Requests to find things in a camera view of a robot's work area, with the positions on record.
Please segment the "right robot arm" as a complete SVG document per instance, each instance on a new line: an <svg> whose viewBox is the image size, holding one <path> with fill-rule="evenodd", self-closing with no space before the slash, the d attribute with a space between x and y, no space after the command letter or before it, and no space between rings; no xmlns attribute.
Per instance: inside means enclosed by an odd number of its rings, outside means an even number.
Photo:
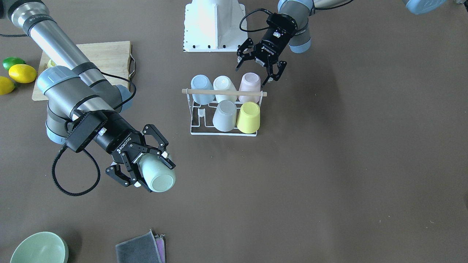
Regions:
<svg viewBox="0 0 468 263"><path fill-rule="evenodd" d="M88 193L63 189L55 168L65 150L85 152L92 141L112 157L106 173L122 186L142 186L154 193L174 186L175 164L166 151L168 141L154 125L139 131L120 115L131 106L135 87L130 91L112 85L57 25L42 1L2 0L1 18L22 29L56 64L38 75L37 86L48 98L47 135L62 145L52 164L52 178L63 193Z"/></svg>

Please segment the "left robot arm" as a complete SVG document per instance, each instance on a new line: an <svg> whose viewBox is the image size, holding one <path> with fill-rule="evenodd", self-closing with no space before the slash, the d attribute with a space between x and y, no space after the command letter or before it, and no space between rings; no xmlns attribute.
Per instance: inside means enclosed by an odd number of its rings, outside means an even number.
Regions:
<svg viewBox="0 0 468 263"><path fill-rule="evenodd" d="M236 85L246 73L255 73L263 90L285 95L311 92L316 95L342 95L356 91L435 91L456 78L450 62L458 58L452 40L466 38L466 8L447 0L432 12L413 14L402 0L347 0L330 7L316 7L311 13L302 1L282 2L271 14L288 16L309 36L310 46L302 53L292 52L285 43L278 61L286 67L278 81L260 65L254 47L267 37L268 18L264 8L250 13L251 22L262 30L248 30L248 42L231 63L223 63Z"/></svg>

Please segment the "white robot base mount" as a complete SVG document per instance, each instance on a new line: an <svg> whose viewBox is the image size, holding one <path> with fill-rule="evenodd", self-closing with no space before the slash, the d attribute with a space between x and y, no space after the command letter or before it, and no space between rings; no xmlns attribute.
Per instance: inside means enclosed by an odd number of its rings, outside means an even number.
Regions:
<svg viewBox="0 0 468 263"><path fill-rule="evenodd" d="M193 0L185 6L184 52L236 52L248 38L239 23L246 15L237 0Z"/></svg>

